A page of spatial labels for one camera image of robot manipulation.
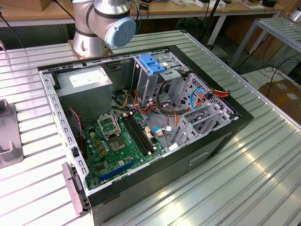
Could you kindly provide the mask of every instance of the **slotted aluminum surface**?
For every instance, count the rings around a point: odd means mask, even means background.
[[[113,52],[173,44],[255,119],[218,156],[104,225],[297,225],[301,133],[293,121],[181,31],[138,35]],[[67,159],[35,69],[74,59],[68,44],[0,52],[0,97],[16,103],[25,155],[0,169],[0,225],[93,225],[90,215],[75,218],[61,174]]]
[[[301,24],[296,24],[287,18],[267,18],[259,19],[257,25],[301,52]]]

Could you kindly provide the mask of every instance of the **expansion slot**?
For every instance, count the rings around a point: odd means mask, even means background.
[[[131,116],[123,118],[122,121],[144,156],[154,152],[147,137],[143,134],[139,125]]]
[[[131,167],[133,166],[133,163],[134,163],[136,160],[137,160],[137,159],[134,159],[134,160],[132,160],[131,162],[129,162],[128,164],[126,164],[126,165],[124,165],[124,166],[122,166],[122,167],[120,167],[120,168],[118,168],[118,169],[116,169],[116,170],[114,170],[114,171],[112,171],[112,172],[110,172],[110,173],[107,173],[107,174],[105,174],[105,175],[99,177],[99,181],[104,181],[104,180],[106,180],[106,179],[108,179],[108,178],[110,178],[110,177],[113,177],[113,176],[115,176],[115,175],[121,173],[122,171],[125,171],[125,170],[131,168]]]

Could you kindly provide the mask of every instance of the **blue drive bay latch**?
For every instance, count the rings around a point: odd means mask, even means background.
[[[141,55],[139,56],[139,59],[151,74],[157,74],[166,71],[166,69],[162,67],[150,54]]]

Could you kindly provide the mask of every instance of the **motherboard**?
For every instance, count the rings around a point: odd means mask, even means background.
[[[165,154],[140,113],[106,115],[83,129],[89,168],[88,189],[95,189]]]

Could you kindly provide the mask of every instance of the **desk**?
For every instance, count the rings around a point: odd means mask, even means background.
[[[73,6],[69,0],[60,0],[60,3],[72,15]],[[249,9],[238,2],[233,0],[231,4],[227,4],[225,8],[216,10],[214,16],[219,16],[217,24],[209,39],[208,45],[212,45],[226,19],[227,16],[232,15],[251,15],[251,14],[273,14],[273,17],[278,17],[284,8],[278,4],[274,8],[264,9]],[[168,3],[152,2],[150,3],[149,19],[162,19],[162,18],[182,18],[182,17],[198,17],[205,16],[207,7],[199,7],[195,4],[188,4],[187,6],[178,6],[169,1]],[[30,26],[30,25],[47,25],[47,24],[72,24],[74,21],[54,2],[42,12],[32,11],[12,6],[6,6],[1,9],[3,16],[9,21],[11,26]],[[142,10],[142,19],[147,17],[147,13]],[[131,8],[130,16],[136,18],[137,13]],[[6,27],[3,21],[0,21],[0,27]]]
[[[301,127],[187,33],[136,35],[113,52],[166,45],[231,90],[254,120],[220,154],[103,226],[298,225]],[[25,155],[0,169],[0,225],[93,225],[90,215],[76,218],[61,174],[68,159],[36,69],[74,59],[68,44],[0,51],[0,97],[16,104]]]

